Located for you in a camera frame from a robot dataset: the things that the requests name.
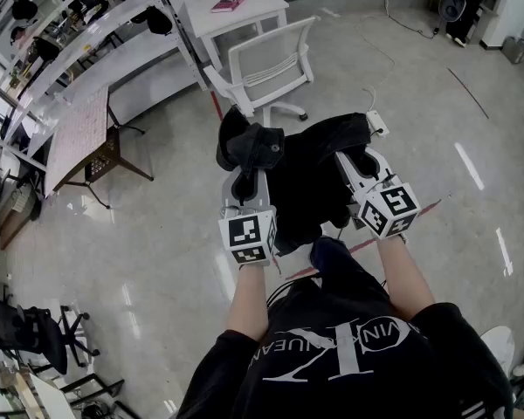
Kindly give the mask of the person's left forearm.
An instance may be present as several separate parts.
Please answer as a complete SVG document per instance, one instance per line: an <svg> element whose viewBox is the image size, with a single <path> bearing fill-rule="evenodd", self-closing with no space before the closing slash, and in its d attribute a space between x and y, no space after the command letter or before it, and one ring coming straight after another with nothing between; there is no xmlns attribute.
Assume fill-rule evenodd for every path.
<svg viewBox="0 0 524 419"><path fill-rule="evenodd" d="M238 273L225 329L260 341L268 325L265 268L259 264L243 265Z"/></svg>

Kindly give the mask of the white square table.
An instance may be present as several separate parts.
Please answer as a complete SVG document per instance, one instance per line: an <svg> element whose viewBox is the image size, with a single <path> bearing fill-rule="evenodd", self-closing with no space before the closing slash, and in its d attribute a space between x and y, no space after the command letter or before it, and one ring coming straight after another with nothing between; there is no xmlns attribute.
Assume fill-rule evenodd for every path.
<svg viewBox="0 0 524 419"><path fill-rule="evenodd" d="M278 27L287 24L289 3L286 0L244 0L233 11L212 12L212 7L219 1L185 0L181 9L185 30L200 62L211 63L218 71L222 69L222 63L215 38L247 25L253 25L256 32L262 34L262 22L269 18L275 18Z"/></svg>

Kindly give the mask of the patterned top folding table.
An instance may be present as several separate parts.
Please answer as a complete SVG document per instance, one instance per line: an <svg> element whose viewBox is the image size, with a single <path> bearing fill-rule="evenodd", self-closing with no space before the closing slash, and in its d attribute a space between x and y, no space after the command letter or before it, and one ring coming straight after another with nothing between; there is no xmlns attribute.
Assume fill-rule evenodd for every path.
<svg viewBox="0 0 524 419"><path fill-rule="evenodd" d="M123 158L121 130L145 131L121 124L110 105L110 92L103 86L91 96L74 103L56 126L49 149L44 180L44 196L65 186L89 190L96 201L92 184L111 170L122 167L152 182L154 177Z"/></svg>

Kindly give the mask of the pink book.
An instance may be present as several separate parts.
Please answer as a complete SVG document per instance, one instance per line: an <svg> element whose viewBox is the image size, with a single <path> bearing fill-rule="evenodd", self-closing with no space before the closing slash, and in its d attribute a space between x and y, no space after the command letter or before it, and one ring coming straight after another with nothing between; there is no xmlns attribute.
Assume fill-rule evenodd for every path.
<svg viewBox="0 0 524 419"><path fill-rule="evenodd" d="M245 0L219 0L211 9L211 13L233 12Z"/></svg>

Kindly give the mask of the metal bin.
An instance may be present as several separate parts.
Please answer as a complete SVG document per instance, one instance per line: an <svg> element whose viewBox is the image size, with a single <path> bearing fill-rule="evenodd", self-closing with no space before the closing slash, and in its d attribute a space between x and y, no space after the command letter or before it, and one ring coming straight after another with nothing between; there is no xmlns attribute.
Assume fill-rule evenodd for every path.
<svg viewBox="0 0 524 419"><path fill-rule="evenodd" d="M519 64L524 60L524 38L507 37L501 51L511 64Z"/></svg>

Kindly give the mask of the white metal shelf rack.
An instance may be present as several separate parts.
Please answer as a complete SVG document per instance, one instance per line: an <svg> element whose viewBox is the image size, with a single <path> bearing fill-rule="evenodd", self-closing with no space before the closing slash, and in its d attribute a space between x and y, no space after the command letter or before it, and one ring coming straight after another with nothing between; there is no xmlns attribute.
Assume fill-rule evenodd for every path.
<svg viewBox="0 0 524 419"><path fill-rule="evenodd" d="M92 24L74 30L60 46L59 55L44 70L22 87L18 96L9 96L3 83L10 81L15 65L28 52L32 41L25 40L15 50L0 75L0 148L13 147L13 134L26 118L34 126L28 129L30 144L17 156L33 164L33 155L50 137L66 109L103 86L123 89L115 94L115 116L129 121L138 114L186 86L204 84L191 56L191 45L180 15L186 0L115 1L114 6ZM0 12L0 39L9 34L17 20L8 3ZM96 52L100 44L116 35L119 28L143 11L155 7L172 23L169 34L155 34L149 28L114 47L88 66L70 83L62 86L60 78L72 66Z"/></svg>

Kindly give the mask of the white power strip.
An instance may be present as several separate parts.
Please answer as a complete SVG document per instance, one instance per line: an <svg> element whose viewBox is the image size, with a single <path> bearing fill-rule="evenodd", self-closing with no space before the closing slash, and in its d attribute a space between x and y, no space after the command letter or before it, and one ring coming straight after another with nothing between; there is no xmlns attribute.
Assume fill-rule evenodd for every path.
<svg viewBox="0 0 524 419"><path fill-rule="evenodd" d="M388 127L384 123L382 117L376 110L366 112L366 119L370 125L371 133L384 137L390 133Z"/></svg>

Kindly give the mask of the person's dark trouser leg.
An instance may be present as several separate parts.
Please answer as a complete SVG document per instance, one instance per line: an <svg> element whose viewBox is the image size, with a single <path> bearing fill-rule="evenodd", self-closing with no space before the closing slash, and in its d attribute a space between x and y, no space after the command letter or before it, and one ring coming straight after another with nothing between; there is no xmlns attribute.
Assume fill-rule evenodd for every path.
<svg viewBox="0 0 524 419"><path fill-rule="evenodd" d="M359 265L342 241L320 237L314 242L309 257L322 279L324 292L355 301L390 302L381 284Z"/></svg>

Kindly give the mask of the black office chair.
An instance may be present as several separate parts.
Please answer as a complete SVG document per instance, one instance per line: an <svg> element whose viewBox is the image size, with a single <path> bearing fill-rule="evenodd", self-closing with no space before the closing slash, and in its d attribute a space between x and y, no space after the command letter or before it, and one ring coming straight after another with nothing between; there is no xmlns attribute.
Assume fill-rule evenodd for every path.
<svg viewBox="0 0 524 419"><path fill-rule="evenodd" d="M21 353L41 354L47 364L37 371L49 368L58 373L67 374L68 355L71 354L78 367L86 363L79 359L79 353L90 357L100 355L100 350L90 349L77 338L79 325L89 320L88 313L78 313L74 321L68 319L70 306L60 307L60 317L55 320L51 311L44 308L12 306L5 299L0 299L0 350L17 360Z"/></svg>

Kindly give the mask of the black garment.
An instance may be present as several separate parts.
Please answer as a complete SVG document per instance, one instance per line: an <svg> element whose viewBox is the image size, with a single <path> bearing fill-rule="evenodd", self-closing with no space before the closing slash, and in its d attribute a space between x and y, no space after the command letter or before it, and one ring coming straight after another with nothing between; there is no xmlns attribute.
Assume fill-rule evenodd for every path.
<svg viewBox="0 0 524 419"><path fill-rule="evenodd" d="M281 256L310 244L321 226L345 226L352 193L335 163L336 152L355 164L364 163L370 129L362 113L347 113L313 124L297 134L251 123L233 106L218 132L216 159L220 168L240 168L248 179L255 169L266 172L270 207L277 221L275 245Z"/></svg>

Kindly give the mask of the wooden crate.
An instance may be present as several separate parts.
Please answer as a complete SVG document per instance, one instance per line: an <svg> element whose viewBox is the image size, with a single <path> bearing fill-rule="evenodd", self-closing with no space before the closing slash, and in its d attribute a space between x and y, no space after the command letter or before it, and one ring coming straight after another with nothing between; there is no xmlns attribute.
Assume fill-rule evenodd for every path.
<svg viewBox="0 0 524 419"><path fill-rule="evenodd" d="M39 218L42 202L37 191L23 186L0 202L0 249L4 251L15 236L29 222Z"/></svg>

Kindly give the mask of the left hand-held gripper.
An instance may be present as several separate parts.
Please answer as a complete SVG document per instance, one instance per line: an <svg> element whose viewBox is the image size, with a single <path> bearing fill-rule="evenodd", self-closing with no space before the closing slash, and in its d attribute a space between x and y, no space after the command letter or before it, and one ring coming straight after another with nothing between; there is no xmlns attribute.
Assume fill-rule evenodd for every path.
<svg viewBox="0 0 524 419"><path fill-rule="evenodd" d="M275 214L270 209L264 170L255 169L252 172L248 179L247 196L245 194L246 177L240 168L235 168L222 186L222 203L225 208L218 225L224 249L238 266L268 266L274 254L277 225Z"/></svg>

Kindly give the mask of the white round stool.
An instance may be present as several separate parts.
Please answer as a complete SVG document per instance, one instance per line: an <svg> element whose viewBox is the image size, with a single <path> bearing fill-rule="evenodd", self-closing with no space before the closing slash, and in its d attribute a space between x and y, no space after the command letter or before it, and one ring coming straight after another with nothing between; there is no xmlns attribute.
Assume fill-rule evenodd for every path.
<svg viewBox="0 0 524 419"><path fill-rule="evenodd" d="M496 326L483 333L480 338L500 364L503 373L509 376L515 350L512 330L507 326Z"/></svg>

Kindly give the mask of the white mesh chair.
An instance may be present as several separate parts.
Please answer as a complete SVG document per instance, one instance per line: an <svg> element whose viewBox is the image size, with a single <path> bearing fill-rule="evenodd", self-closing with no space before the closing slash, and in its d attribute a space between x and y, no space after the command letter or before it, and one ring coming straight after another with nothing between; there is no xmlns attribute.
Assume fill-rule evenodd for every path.
<svg viewBox="0 0 524 419"><path fill-rule="evenodd" d="M247 118L260 109L263 125L268 127L271 111L276 108L305 121L307 112L284 102L282 97L314 81L307 37L319 19L311 16L233 46L228 51L229 79L212 65L205 67L204 73L217 92Z"/></svg>

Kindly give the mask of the person's right forearm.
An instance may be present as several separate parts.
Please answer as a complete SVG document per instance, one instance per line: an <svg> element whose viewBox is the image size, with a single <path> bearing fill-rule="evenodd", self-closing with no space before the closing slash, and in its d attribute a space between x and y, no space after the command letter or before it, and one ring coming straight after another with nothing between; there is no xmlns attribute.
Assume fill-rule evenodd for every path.
<svg viewBox="0 0 524 419"><path fill-rule="evenodd" d="M435 303L430 287L400 236L379 240L377 249L390 302L405 321Z"/></svg>

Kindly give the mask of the person's black printed t-shirt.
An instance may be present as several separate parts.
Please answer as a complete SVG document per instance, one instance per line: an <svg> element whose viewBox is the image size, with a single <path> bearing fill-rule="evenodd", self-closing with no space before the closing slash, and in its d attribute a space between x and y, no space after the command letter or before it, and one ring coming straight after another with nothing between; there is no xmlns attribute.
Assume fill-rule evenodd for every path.
<svg viewBox="0 0 524 419"><path fill-rule="evenodd" d="M513 395L454 304L406 321L380 285L346 299L305 281L263 339L217 338L177 419L513 419Z"/></svg>

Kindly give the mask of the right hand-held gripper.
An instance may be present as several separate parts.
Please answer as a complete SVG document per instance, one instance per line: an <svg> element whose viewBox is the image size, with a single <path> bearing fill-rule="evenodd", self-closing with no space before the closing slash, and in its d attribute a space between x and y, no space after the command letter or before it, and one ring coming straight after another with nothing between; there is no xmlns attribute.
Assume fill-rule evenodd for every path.
<svg viewBox="0 0 524 419"><path fill-rule="evenodd" d="M402 235L421 212L421 206L410 185L392 172L379 152L366 147L366 154L376 162L377 181L362 175L345 153L334 155L342 179L352 193L353 202L348 209L355 227L369 228L378 239Z"/></svg>

